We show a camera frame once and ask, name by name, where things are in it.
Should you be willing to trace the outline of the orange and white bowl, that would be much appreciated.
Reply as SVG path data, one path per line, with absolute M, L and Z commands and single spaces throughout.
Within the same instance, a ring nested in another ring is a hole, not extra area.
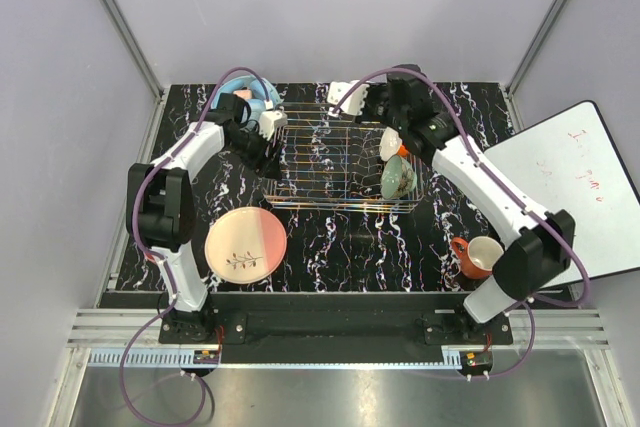
M 383 162 L 388 162 L 395 155 L 406 158 L 409 152 L 404 147 L 399 133 L 386 127 L 379 143 L 379 156 Z

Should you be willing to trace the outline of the green ceramic bowl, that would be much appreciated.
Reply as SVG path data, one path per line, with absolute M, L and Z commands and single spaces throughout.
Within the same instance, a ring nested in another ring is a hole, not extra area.
M 411 193 L 417 186 L 414 168 L 405 158 L 394 155 L 385 164 L 381 175 L 381 195 L 395 200 Z

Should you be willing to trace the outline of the white paper plate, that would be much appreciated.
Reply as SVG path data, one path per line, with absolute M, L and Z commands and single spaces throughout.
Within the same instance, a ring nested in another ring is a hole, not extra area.
M 329 104 L 328 114 L 338 117 L 344 108 L 348 106 L 345 100 L 345 94 L 350 90 L 352 84 L 350 82 L 331 82 L 327 92 L 327 103 Z

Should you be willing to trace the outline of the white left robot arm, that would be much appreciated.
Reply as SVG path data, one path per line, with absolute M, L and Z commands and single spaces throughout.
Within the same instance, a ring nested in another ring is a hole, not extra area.
M 235 94 L 221 94 L 165 154 L 133 164 L 127 174 L 126 230 L 144 256 L 158 265 L 172 310 L 186 313 L 181 331 L 196 343 L 215 333 L 203 310 L 208 291 L 191 240 L 196 224 L 192 181 L 221 152 L 229 151 L 261 178 L 282 178 L 280 134 L 286 114 L 267 101 L 260 110 Z

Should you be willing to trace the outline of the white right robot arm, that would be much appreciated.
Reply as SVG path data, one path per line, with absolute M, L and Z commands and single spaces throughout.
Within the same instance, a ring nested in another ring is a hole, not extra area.
M 394 129 L 408 151 L 452 182 L 498 234 L 503 254 L 453 321 L 463 342 L 480 341 L 490 320 L 578 262 L 574 218 L 565 210 L 549 211 L 502 174 L 467 134 L 447 96 L 418 67 L 369 74 L 350 83 L 336 105 Z

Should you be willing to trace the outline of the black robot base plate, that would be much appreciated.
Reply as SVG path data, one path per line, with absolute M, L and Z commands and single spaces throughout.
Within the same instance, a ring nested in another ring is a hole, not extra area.
M 218 293 L 170 313 L 162 344 L 222 343 L 226 366 L 443 364 L 443 348 L 513 343 L 504 315 L 478 324 L 456 293 Z

